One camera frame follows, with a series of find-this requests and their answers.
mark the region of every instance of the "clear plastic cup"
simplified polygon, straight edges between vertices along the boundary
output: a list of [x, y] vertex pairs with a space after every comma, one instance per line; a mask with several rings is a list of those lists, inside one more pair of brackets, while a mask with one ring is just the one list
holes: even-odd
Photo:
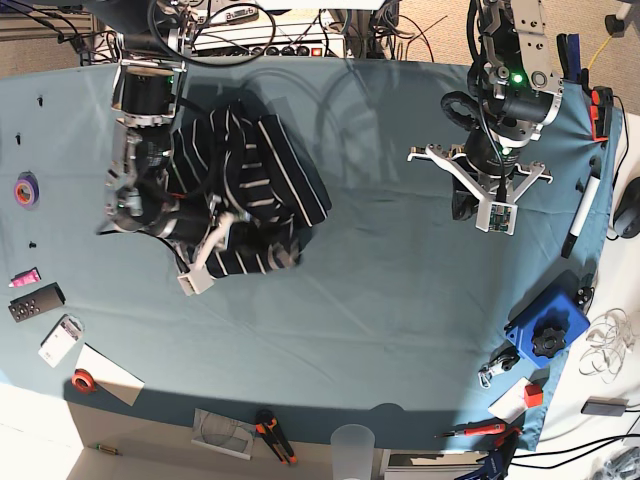
[[333, 480], [370, 480], [376, 437], [362, 425], [345, 425], [331, 435]]

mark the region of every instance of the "blue box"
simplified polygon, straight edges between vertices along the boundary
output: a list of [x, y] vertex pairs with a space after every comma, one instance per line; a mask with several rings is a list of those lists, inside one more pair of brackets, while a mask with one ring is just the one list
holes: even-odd
[[544, 368], [553, 359], [533, 353], [534, 332], [558, 327], [566, 332], [566, 345], [553, 358], [568, 350], [571, 343], [589, 328], [589, 320], [564, 290], [554, 286], [542, 292], [510, 323], [506, 337], [516, 346], [521, 357], [529, 359], [538, 368]]

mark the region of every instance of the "black remote control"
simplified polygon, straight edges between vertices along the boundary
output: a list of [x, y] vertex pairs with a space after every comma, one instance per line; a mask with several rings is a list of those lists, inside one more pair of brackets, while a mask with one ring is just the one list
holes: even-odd
[[64, 305], [65, 298], [57, 283], [42, 287], [24, 297], [16, 298], [9, 305], [9, 313], [16, 323], [48, 312]]

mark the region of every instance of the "white card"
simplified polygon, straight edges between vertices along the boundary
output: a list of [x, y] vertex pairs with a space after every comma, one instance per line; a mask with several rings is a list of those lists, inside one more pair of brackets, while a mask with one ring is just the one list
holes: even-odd
[[527, 404], [524, 402], [524, 388], [527, 385], [531, 385], [531, 382], [526, 378], [518, 380], [518, 383], [489, 407], [489, 413], [507, 424], [513, 423], [527, 410]]
[[76, 342], [82, 338], [82, 329], [82, 323], [77, 318], [64, 315], [56, 328], [42, 342], [38, 355], [55, 368]]
[[76, 364], [76, 369], [78, 368], [89, 372], [98, 385], [130, 406], [136, 402], [140, 390], [144, 387], [143, 381], [86, 344], [80, 352]]

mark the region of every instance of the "red tape roll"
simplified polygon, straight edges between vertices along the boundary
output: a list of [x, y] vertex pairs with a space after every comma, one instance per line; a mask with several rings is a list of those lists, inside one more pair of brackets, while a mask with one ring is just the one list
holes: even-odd
[[93, 380], [91, 374], [80, 368], [77, 369], [76, 373], [71, 377], [71, 383], [76, 390], [85, 395], [96, 391], [96, 382]]

